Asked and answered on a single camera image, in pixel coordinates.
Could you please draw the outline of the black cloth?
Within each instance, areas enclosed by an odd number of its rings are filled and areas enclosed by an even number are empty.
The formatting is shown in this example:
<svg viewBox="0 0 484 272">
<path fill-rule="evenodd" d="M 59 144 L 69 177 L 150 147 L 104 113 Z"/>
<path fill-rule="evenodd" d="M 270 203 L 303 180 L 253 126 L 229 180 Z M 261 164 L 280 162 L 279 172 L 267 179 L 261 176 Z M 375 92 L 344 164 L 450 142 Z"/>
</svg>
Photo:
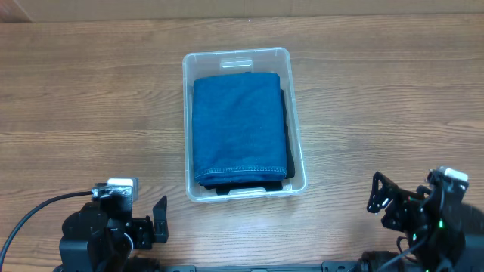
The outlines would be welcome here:
<svg viewBox="0 0 484 272">
<path fill-rule="evenodd" d="M 272 192 L 283 189 L 282 181 L 251 181 L 246 183 L 230 183 L 214 186 L 218 195 L 229 195 L 231 191 L 251 193 L 252 191 Z"/>
<path fill-rule="evenodd" d="M 290 146 L 290 128 L 287 123 L 287 108 L 285 102 L 285 93 L 284 90 L 281 89 L 281 104 L 283 109 L 284 115 L 284 133 L 285 133 L 285 142 L 286 142 L 286 154 L 287 154 L 287 173 L 286 179 L 293 178 L 296 174 L 292 150 Z"/>
</svg>

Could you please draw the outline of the clear plastic storage container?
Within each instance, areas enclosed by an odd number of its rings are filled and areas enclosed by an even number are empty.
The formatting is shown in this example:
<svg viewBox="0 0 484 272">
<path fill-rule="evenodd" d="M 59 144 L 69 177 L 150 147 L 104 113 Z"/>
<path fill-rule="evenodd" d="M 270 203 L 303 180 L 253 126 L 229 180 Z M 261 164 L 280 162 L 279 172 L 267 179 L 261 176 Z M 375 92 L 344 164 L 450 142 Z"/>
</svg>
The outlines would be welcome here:
<svg viewBox="0 0 484 272">
<path fill-rule="evenodd" d="M 187 54 L 182 62 L 184 130 L 185 130 L 185 184 L 186 194 L 193 202 L 227 202 L 236 199 L 286 197 L 303 193 L 308 180 L 301 145 L 296 95 L 290 53 L 286 48 L 257 48 L 233 51 L 194 52 Z M 194 81 L 207 77 L 232 73 L 272 72 L 281 79 L 281 89 L 285 93 L 287 123 L 290 128 L 290 146 L 296 174 L 282 181 L 280 191 L 252 191 L 242 193 L 231 191 L 229 195 L 218 195 L 215 189 L 208 190 L 194 180 L 193 167 L 193 99 Z"/>
</svg>

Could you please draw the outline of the blue denim cloth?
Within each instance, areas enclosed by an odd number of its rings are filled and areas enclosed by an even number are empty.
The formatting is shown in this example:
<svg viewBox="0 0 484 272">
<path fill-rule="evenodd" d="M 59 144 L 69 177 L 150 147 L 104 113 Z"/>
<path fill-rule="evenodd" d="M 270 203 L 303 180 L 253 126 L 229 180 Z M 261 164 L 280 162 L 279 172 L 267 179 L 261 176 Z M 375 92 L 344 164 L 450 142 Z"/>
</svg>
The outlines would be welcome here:
<svg viewBox="0 0 484 272">
<path fill-rule="evenodd" d="M 202 186 L 281 181 L 287 141 L 276 73 L 237 73 L 194 81 L 194 180 Z"/>
</svg>

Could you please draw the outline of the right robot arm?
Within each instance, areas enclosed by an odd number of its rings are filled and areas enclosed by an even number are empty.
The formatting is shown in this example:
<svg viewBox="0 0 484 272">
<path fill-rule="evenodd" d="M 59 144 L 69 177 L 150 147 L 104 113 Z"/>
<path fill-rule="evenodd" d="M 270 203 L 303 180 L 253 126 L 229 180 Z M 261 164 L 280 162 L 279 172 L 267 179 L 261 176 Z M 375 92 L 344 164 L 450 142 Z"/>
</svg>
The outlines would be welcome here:
<svg viewBox="0 0 484 272">
<path fill-rule="evenodd" d="M 466 204 L 467 174 L 440 166 L 427 186 L 404 190 L 381 172 L 373 176 L 367 210 L 384 211 L 383 227 L 401 233 L 407 249 L 364 252 L 357 271 L 481 271 L 483 213 Z"/>
</svg>

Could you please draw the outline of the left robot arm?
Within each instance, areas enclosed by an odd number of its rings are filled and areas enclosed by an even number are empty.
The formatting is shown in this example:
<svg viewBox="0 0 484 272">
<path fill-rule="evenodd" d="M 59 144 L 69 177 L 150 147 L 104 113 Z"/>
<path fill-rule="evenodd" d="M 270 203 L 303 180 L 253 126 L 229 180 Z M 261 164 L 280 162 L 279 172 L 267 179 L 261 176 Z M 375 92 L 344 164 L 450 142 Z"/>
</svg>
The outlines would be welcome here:
<svg viewBox="0 0 484 272">
<path fill-rule="evenodd" d="M 161 271 L 158 260 L 131 254 L 167 242 L 167 197 L 144 218 L 132 216 L 130 196 L 95 197 L 64 221 L 62 231 L 57 271 Z"/>
</svg>

